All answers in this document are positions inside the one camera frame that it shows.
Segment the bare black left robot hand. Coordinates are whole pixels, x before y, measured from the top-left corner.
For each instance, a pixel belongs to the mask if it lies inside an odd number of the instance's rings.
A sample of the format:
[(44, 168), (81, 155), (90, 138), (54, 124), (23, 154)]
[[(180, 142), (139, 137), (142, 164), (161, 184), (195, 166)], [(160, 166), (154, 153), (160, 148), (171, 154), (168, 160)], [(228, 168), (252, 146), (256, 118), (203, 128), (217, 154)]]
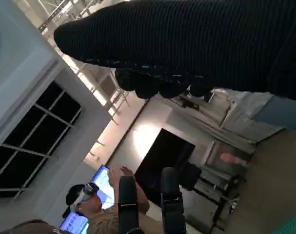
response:
[[(163, 233), (185, 234), (186, 221), (183, 214), (183, 198), (174, 168), (166, 167), (163, 169), (160, 187)], [(135, 179), (130, 175), (123, 175), (120, 178), (118, 188), (118, 232), (120, 234), (144, 233), (139, 227)]]

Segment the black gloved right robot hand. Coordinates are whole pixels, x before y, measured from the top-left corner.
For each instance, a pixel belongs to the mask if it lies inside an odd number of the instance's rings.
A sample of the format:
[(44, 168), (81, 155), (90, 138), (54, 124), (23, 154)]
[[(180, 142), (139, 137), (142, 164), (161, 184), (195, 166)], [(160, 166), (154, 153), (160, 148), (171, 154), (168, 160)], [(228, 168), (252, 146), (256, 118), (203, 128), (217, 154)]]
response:
[(139, 98), (225, 88), (296, 100), (296, 0), (123, 1), (53, 36)]

